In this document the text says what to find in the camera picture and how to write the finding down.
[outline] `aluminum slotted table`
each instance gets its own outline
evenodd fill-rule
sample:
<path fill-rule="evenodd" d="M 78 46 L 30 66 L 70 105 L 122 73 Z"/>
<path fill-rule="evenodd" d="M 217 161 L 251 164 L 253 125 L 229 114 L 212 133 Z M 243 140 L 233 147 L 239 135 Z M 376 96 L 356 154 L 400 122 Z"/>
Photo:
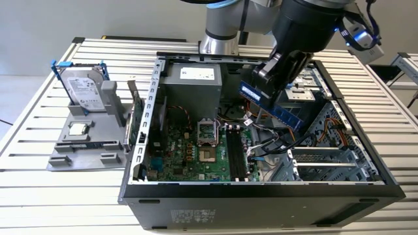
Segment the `aluminum slotted table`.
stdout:
<path fill-rule="evenodd" d="M 85 39 L 72 43 L 61 61 L 108 65 L 117 95 L 131 102 L 127 81 L 145 97 L 157 51 L 196 53 L 196 43 Z M 243 56 L 267 57 L 269 47 L 240 46 Z M 304 233 L 418 234 L 418 121 L 368 66 L 342 50 L 315 54 L 339 87 L 407 198 L 342 229 Z M 50 74 L 0 142 L 1 234 L 124 234 L 143 231 L 127 206 L 117 205 L 122 169 L 48 172 L 45 166 L 68 116 L 69 99 Z M 301 231 L 201 231 L 291 233 Z"/>

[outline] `wire bundle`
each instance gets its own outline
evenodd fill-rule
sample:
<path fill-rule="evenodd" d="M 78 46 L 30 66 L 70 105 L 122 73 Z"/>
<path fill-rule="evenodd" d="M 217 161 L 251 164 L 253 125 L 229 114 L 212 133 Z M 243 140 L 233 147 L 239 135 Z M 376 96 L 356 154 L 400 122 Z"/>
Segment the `wire bundle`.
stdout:
<path fill-rule="evenodd" d="M 245 109 L 245 112 L 249 112 L 253 117 L 257 117 L 257 114 L 252 113 L 251 110 L 249 110 L 249 102 L 247 102 L 247 109 Z"/>
<path fill-rule="evenodd" d="M 169 106 L 168 109 L 181 109 L 184 111 L 184 113 L 187 115 L 188 129 L 191 130 L 191 120 L 189 120 L 188 111 L 181 106 Z"/>
<path fill-rule="evenodd" d="M 334 125 L 340 125 L 342 124 L 340 121 L 336 120 L 335 118 L 331 118 L 331 117 L 325 118 L 325 121 L 324 121 L 324 131 L 323 131 L 323 133 L 321 133 L 321 135 L 320 135 L 320 137 L 317 139 L 317 142 L 320 142 L 324 139 L 324 137 L 325 137 L 325 134 L 327 134 L 327 131 L 328 131 L 328 121 L 332 122 Z M 348 142 L 347 142 L 347 139 L 346 139 L 342 131 L 336 129 L 336 132 L 338 132 L 338 135 L 339 135 L 339 138 L 340 138 L 340 141 L 342 141 L 343 145 L 347 146 Z"/>

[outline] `case label sticker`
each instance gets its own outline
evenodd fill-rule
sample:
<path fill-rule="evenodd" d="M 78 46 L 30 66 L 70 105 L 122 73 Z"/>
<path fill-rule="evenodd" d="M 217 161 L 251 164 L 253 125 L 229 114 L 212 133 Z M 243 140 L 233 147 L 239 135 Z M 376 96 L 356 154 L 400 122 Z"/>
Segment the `case label sticker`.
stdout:
<path fill-rule="evenodd" d="M 173 223 L 212 223 L 216 210 L 171 210 Z"/>
<path fill-rule="evenodd" d="M 215 80 L 215 70 L 211 68 L 181 68 L 180 79 Z"/>
<path fill-rule="evenodd" d="M 251 125 L 252 124 L 252 120 L 251 119 L 247 119 L 244 122 L 243 122 L 243 124 L 245 125 L 245 126 L 248 126 L 248 125 Z"/>
<path fill-rule="evenodd" d="M 69 89 L 77 99 L 78 105 L 88 111 L 104 110 L 101 97 L 94 81 L 88 77 L 69 77 Z"/>

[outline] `white wall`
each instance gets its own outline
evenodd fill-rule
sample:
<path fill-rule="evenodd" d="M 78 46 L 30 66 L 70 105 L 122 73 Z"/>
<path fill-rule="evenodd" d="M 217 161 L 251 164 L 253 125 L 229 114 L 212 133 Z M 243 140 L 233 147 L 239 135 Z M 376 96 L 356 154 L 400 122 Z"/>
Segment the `white wall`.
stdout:
<path fill-rule="evenodd" d="M 76 36 L 101 35 L 201 39 L 203 5 L 179 0 L 1 0 L 0 74 L 45 75 Z M 358 0 L 364 10 L 364 0 Z M 372 13 L 382 28 L 387 63 L 398 51 L 418 52 L 418 0 L 378 0 Z M 249 44 L 269 46 L 268 36 L 249 35 Z M 328 45 L 344 49 L 336 35 Z"/>
<path fill-rule="evenodd" d="M 196 42 L 204 25 L 204 6 L 179 0 L 1 0 L 0 74 L 48 74 L 76 36 Z"/>

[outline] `gray fixture block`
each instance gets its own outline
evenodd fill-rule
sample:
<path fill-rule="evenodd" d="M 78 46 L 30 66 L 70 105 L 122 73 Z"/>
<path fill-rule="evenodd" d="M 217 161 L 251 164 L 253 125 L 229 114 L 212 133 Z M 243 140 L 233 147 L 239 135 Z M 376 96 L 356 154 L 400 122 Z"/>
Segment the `gray fixture block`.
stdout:
<path fill-rule="evenodd" d="M 102 147 L 106 151 L 121 150 L 120 141 L 117 141 L 116 143 L 105 143 Z"/>
<path fill-rule="evenodd" d="M 70 145 L 54 145 L 54 150 L 58 153 L 66 153 L 66 152 L 72 152 L 72 147 Z"/>
<path fill-rule="evenodd" d="M 100 161 L 102 164 L 117 164 L 120 163 L 120 158 L 117 156 L 117 153 L 101 153 L 100 154 Z"/>
<path fill-rule="evenodd" d="M 52 166 L 69 166 L 70 165 L 70 159 L 66 156 L 56 156 L 50 157 L 48 163 Z"/>
<path fill-rule="evenodd" d="M 76 117 L 76 116 L 82 116 L 85 117 L 85 113 L 84 113 L 84 110 L 81 108 L 80 105 L 68 105 L 68 109 L 69 109 L 69 112 L 70 114 Z"/>

